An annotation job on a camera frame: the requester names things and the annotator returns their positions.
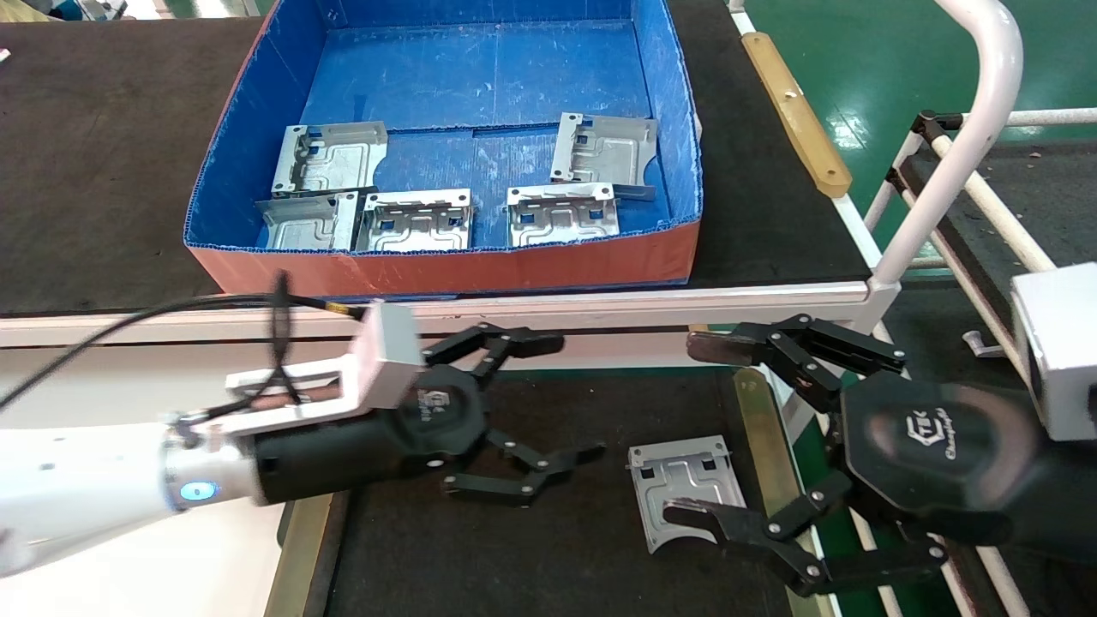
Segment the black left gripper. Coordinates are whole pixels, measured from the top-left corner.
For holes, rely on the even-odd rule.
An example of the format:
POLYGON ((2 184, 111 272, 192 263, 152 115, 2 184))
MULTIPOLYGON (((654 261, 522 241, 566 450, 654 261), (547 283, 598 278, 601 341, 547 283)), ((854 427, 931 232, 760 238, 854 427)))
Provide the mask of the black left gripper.
POLYGON ((422 356, 425 364, 434 368, 419 375, 396 410, 372 410, 349 419, 255 437, 262 500, 269 504, 309 500, 374 482, 421 476, 467 453, 467 460, 474 461, 490 446, 521 476, 482 476, 462 465, 444 476, 443 492, 451 500, 532 506, 545 487, 572 480, 579 465, 599 460, 607 444, 545 455, 509 434, 487 430, 489 404, 483 386, 489 385, 506 360, 559 354, 565 343, 559 332, 480 323, 432 344, 422 356), (480 350, 485 355, 468 374, 451 367, 480 350))

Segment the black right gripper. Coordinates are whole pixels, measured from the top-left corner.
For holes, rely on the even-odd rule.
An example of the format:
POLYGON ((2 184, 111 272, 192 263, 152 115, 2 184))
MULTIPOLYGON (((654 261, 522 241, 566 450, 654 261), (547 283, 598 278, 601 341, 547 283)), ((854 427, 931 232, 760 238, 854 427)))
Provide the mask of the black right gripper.
POLYGON ((663 504, 667 521, 760 559, 800 597, 935 577, 948 556, 929 534, 966 545, 1053 547, 1041 479, 1051 441, 1025 392, 911 381, 898 375, 905 352, 893 344, 807 314, 743 321, 726 333, 690 332, 686 354, 712 364, 768 367, 813 410, 840 411, 842 472, 774 515, 686 497, 663 504), (842 391, 826 362, 866 379, 842 391), (800 536, 839 506, 894 524, 902 545, 837 557, 804 549, 800 536))

